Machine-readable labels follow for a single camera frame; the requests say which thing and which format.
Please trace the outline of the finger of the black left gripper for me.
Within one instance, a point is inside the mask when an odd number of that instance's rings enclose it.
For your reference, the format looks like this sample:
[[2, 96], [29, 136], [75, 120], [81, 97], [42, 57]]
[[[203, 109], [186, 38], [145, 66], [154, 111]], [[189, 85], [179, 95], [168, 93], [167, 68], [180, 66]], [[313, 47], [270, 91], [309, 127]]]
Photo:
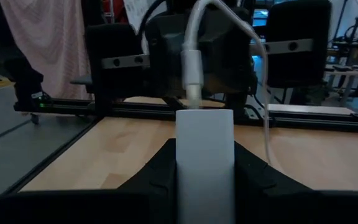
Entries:
[[154, 21], [149, 24], [149, 57], [152, 88], [157, 96], [183, 96], [181, 51], [183, 21]]
[[234, 24], [206, 26], [198, 39], [204, 84], [202, 94], [254, 95], [257, 77], [249, 53], [250, 37]]

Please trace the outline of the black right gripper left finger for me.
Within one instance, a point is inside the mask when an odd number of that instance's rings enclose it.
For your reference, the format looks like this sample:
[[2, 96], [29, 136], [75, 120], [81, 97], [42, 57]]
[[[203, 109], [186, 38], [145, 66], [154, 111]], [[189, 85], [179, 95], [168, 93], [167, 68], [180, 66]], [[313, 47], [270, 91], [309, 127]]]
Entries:
[[0, 199], [0, 223], [175, 223], [176, 161], [168, 139], [116, 189], [19, 192]]

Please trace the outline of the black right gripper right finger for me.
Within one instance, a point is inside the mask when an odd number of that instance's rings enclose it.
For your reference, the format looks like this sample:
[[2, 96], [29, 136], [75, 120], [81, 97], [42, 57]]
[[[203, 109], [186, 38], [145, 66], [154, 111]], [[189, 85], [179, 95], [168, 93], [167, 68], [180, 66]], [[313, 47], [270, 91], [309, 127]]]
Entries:
[[234, 144], [236, 223], [358, 223], [358, 191], [313, 190]]

